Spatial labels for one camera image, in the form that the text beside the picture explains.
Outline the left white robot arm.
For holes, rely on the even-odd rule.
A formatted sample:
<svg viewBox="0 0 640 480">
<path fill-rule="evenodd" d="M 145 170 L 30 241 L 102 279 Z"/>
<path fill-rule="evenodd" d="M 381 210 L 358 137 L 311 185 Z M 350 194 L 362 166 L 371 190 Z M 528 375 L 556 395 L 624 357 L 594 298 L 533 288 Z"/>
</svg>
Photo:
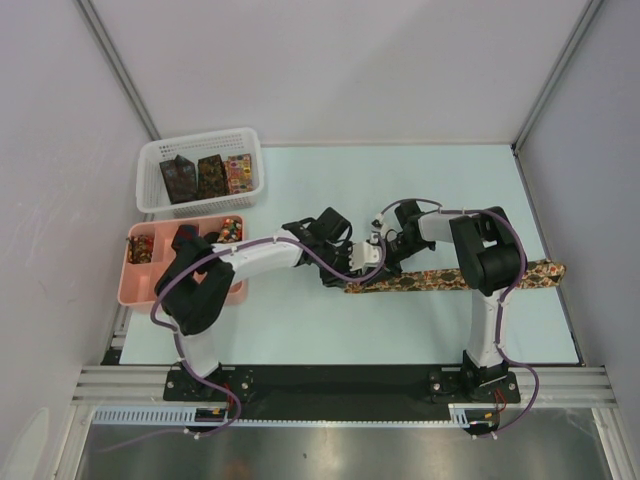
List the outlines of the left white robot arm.
<svg viewBox="0 0 640 480">
<path fill-rule="evenodd" d="M 187 389 L 202 400 L 220 390 L 220 361 L 205 344 L 234 286 L 302 265 L 317 266 L 324 285 L 342 286 L 350 279 L 352 233 L 351 223 L 328 207 L 254 240 L 210 243 L 178 234 L 176 256 L 154 287 L 150 319 L 173 335 L 178 361 L 189 371 Z"/>
</svg>

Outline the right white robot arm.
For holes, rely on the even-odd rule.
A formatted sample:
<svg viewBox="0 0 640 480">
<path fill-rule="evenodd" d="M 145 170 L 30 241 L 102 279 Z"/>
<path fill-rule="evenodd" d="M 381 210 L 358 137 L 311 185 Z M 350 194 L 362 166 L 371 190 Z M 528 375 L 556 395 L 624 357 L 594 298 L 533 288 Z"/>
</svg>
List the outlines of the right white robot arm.
<svg viewBox="0 0 640 480">
<path fill-rule="evenodd" d="M 526 270 L 522 243 L 499 206 L 424 212 L 417 199 L 406 199 L 390 207 L 400 231 L 387 242 L 389 273 L 399 274 L 403 260 L 439 242 L 454 246 L 460 274 L 472 290 L 471 334 L 458 383 L 469 399 L 484 401 L 509 373 L 501 337 L 509 296 Z"/>
</svg>

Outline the brown patterned long tie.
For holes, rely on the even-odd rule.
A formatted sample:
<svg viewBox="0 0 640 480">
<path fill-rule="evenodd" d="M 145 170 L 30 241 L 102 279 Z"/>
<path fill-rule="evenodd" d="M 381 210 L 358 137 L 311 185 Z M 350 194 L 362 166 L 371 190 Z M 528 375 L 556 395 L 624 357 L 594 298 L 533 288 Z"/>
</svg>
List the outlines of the brown patterned long tie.
<svg viewBox="0 0 640 480">
<path fill-rule="evenodd" d="M 532 261 L 517 285 L 517 289 L 541 289 L 557 287 L 567 271 L 565 264 L 550 259 Z M 349 283 L 344 292 L 365 294 L 379 292 L 463 291 L 469 290 L 458 268 L 406 272 L 390 280 L 370 285 Z"/>
</svg>

